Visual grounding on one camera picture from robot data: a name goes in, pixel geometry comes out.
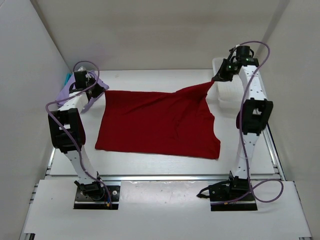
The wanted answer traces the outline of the teal t shirt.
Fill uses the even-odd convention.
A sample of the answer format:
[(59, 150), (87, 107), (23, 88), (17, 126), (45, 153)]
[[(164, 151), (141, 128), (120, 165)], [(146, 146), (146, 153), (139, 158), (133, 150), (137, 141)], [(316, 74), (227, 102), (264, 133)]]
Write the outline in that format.
[(71, 78), (71, 76), (72, 76), (72, 73), (67, 73), (66, 74), (66, 77), (65, 77), (65, 80), (64, 80), (64, 85), (66, 85), (68, 83), (68, 81)]

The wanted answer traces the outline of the lavender t shirt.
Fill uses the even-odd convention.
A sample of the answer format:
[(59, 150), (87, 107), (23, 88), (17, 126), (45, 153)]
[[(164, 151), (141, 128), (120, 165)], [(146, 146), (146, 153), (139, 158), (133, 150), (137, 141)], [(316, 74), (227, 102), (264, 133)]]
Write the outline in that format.
[[(99, 84), (100, 86), (104, 87), (104, 92), (106, 90), (109, 89), (109, 86), (107, 84), (105, 84), (99, 77), (97, 74), (95, 74), (93, 71), (87, 71), (89, 73), (92, 73), (96, 79), (96, 83), (95, 84)], [(58, 107), (62, 107), (62, 106), (71, 106), (71, 97), (75, 96), (76, 94), (80, 93), (80, 91), (78, 92), (72, 92), (72, 83), (75, 82), (75, 77), (74, 77), (74, 73), (72, 74), (72, 76), (70, 77), (69, 81), (67, 82), (67, 84), (63, 87), (63, 89), (60, 91), (60, 93), (58, 94), (58, 96), (56, 97), (56, 104)], [(103, 95), (103, 93), (98, 97), (98, 98), (92, 98), (91, 100), (88, 100), (85, 92), (81, 93), (80, 96), (76, 96), (74, 99), (75, 100), (79, 100), (81, 102), (81, 107), (80, 107), (80, 111), (82, 113), (85, 113), (89, 110), (89, 108)]]

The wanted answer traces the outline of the red t shirt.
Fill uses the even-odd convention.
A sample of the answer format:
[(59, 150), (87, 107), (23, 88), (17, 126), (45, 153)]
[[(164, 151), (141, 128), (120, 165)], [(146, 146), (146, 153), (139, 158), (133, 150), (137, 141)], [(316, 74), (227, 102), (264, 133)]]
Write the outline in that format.
[(213, 84), (176, 92), (107, 90), (95, 149), (218, 159), (221, 142), (206, 101)]

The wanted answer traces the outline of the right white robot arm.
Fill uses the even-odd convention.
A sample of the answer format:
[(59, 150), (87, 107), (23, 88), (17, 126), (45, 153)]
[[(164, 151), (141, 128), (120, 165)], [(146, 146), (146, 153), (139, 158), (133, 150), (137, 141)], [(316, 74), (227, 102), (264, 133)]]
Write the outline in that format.
[(239, 79), (243, 87), (240, 110), (236, 117), (239, 145), (230, 177), (247, 180), (257, 140), (267, 126), (274, 105), (263, 91), (260, 64), (250, 46), (237, 45), (229, 52), (229, 56), (220, 65), (212, 61), (214, 76), (211, 80), (218, 83)]

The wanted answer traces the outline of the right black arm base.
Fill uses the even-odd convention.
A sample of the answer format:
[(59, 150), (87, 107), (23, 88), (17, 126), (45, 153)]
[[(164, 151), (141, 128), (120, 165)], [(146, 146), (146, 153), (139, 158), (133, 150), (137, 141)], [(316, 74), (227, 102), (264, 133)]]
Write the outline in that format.
[(257, 211), (257, 203), (250, 192), (247, 179), (232, 175), (225, 181), (210, 184), (196, 195), (210, 200), (212, 212)]

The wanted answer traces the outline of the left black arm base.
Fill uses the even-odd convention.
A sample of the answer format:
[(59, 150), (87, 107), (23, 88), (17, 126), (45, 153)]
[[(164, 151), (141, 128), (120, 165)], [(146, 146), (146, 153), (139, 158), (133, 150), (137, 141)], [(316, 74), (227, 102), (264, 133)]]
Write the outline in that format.
[(77, 186), (73, 208), (75, 210), (118, 210), (121, 186), (107, 185), (106, 188), (97, 182), (82, 184), (74, 182)]

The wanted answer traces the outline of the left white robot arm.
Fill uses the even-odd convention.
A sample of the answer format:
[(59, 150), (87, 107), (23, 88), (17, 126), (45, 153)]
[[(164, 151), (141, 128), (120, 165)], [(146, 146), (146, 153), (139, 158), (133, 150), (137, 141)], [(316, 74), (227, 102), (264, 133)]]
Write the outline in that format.
[(108, 88), (98, 75), (81, 67), (73, 72), (55, 101), (45, 106), (53, 147), (69, 159), (78, 176), (75, 184), (93, 200), (103, 198), (105, 188), (85, 150), (81, 113), (87, 112)]

